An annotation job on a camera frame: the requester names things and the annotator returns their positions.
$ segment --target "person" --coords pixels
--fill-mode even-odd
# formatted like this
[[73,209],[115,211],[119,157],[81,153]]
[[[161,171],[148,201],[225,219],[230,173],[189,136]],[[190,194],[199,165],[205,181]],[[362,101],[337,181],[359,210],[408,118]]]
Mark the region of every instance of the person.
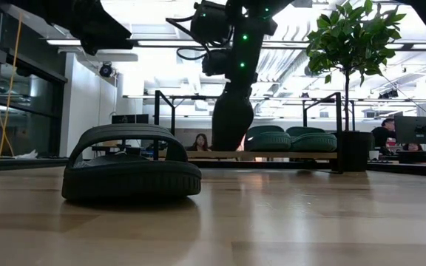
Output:
[[187,148],[187,151],[210,151],[208,148],[208,139],[205,134],[198,134],[193,145]]
[[422,145],[415,143],[405,144],[402,148],[404,151],[423,151]]
[[403,145],[404,151],[411,151],[399,154],[400,163],[426,163],[426,152],[423,151],[422,145],[416,143],[408,143]]
[[388,118],[382,121],[381,126],[378,128],[375,128],[371,133],[374,136],[375,147],[381,148],[381,152],[383,154],[387,154],[386,144],[387,144],[388,138],[394,138],[394,139],[397,138],[394,119]]

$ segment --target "wooden floor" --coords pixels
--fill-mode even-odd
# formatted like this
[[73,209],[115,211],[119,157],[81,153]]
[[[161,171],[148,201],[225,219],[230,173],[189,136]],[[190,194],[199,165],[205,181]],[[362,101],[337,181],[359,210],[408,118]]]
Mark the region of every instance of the wooden floor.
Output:
[[62,171],[0,172],[0,265],[426,266],[426,177],[211,170],[188,200],[80,206]]

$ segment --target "black cable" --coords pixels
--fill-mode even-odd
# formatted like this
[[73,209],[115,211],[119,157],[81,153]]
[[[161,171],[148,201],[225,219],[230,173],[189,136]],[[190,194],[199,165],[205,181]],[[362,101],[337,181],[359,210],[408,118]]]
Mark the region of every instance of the black cable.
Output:
[[225,45],[227,45],[230,41],[231,41],[231,38],[233,38],[233,30],[230,30],[229,31],[229,35],[228,35],[228,38],[223,42],[223,43],[216,43],[216,42],[214,42],[214,41],[212,41],[212,42],[210,42],[210,44],[213,46],[213,47],[216,47],[216,48],[221,48],[221,47],[224,47]]
[[397,88],[397,86],[395,86],[391,81],[389,81],[389,79],[386,76],[382,75],[382,77],[384,77],[391,84],[391,86],[394,89],[396,89],[400,93],[402,93],[402,95],[404,95],[404,97],[406,97],[409,101],[411,101],[413,104],[415,104],[417,107],[419,107],[423,112],[426,112],[426,110],[423,109],[418,103],[416,103],[414,100],[412,100],[412,98],[408,97],[404,92],[402,92],[399,88]]
[[195,36],[191,31],[189,31],[188,29],[186,29],[184,26],[182,26],[182,25],[180,25],[178,22],[185,22],[185,21],[188,21],[188,20],[190,20],[190,19],[192,19],[193,18],[193,16],[190,16],[190,17],[188,17],[188,18],[166,18],[166,21],[168,22],[168,23],[170,23],[172,26],[174,26],[174,27],[176,27],[176,28],[178,28],[179,30],[181,30],[181,31],[183,31],[185,34],[187,34],[188,36],[190,36],[190,37],[192,37],[192,39],[194,40],[194,41],[196,41],[197,43],[199,43],[203,48],[204,48],[204,50],[206,51],[206,56],[208,56],[209,57],[209,55],[210,55],[210,50],[209,50],[209,48],[206,46],[206,44],[204,44],[201,40],[199,40],[198,38],[197,38],[197,36]]
[[179,58],[182,58],[182,59],[184,59],[184,60],[188,60],[188,61],[195,61],[195,60],[198,60],[198,59],[201,59],[201,58],[204,58],[207,54],[206,54],[206,52],[204,53],[204,54],[202,54],[202,55],[200,55],[200,56],[197,56],[197,57],[194,57],[194,58],[189,58],[189,57],[186,57],[185,55],[181,55],[180,54],[180,51],[184,51],[184,50],[190,50],[190,51],[198,51],[198,52],[202,52],[202,51],[204,51],[203,49],[199,49],[199,48],[189,48],[189,47],[182,47],[182,48],[178,48],[177,49],[177,56],[179,57]]

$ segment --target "black planter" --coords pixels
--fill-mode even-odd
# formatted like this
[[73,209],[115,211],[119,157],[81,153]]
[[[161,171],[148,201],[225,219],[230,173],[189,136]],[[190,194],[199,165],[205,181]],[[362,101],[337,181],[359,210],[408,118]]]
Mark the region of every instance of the black planter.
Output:
[[[373,139],[374,137],[370,132],[342,133],[343,171],[366,171],[369,151],[373,145]],[[339,170],[336,160],[331,161],[331,170]]]

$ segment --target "black robotic arm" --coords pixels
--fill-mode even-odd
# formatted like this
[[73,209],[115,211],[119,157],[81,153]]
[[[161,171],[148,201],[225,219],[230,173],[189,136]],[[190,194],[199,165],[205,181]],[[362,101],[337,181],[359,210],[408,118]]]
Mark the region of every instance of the black robotic arm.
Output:
[[[277,29],[272,17],[293,1],[228,0],[224,6],[202,1],[195,4],[191,32],[177,23],[185,20],[167,19],[205,48],[203,72],[224,74],[229,80],[214,106],[213,150],[236,150],[252,124],[254,111],[249,97],[251,85],[257,81],[256,68],[263,39]],[[229,47],[231,34],[232,46]],[[222,49],[210,51],[207,44]]]

